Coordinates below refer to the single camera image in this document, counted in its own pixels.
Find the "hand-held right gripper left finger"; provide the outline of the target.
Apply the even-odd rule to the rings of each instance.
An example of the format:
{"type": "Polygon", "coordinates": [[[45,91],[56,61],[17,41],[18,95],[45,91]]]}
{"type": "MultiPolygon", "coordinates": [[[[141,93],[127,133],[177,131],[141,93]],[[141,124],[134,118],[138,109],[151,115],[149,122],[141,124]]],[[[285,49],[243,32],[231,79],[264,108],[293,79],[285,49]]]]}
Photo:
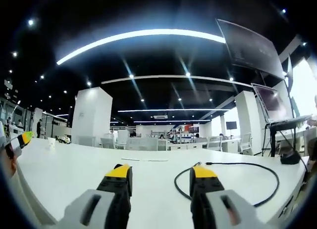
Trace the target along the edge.
{"type": "Polygon", "coordinates": [[[97,189],[88,189],[64,211],[57,229],[125,229],[131,212],[132,167],[117,164],[97,189]]]}

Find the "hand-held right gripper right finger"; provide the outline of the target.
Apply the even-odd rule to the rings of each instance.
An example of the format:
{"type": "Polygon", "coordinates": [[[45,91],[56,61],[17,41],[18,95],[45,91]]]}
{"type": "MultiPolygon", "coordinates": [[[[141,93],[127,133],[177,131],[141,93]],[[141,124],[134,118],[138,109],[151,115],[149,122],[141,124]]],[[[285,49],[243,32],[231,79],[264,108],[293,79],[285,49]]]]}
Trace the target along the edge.
{"type": "Polygon", "coordinates": [[[202,166],[190,169],[191,213],[196,229],[265,229],[255,207],[233,190],[224,189],[218,176],[202,166]]]}

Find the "person's left hand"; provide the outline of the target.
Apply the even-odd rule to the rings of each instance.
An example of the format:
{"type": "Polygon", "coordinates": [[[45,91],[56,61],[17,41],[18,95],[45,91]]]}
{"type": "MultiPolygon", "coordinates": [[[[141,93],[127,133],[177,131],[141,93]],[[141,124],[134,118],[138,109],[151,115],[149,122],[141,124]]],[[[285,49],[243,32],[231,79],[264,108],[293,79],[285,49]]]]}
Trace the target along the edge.
{"type": "Polygon", "coordinates": [[[1,169],[7,179],[10,179],[17,170],[17,157],[12,150],[3,149],[0,153],[1,169]]]}

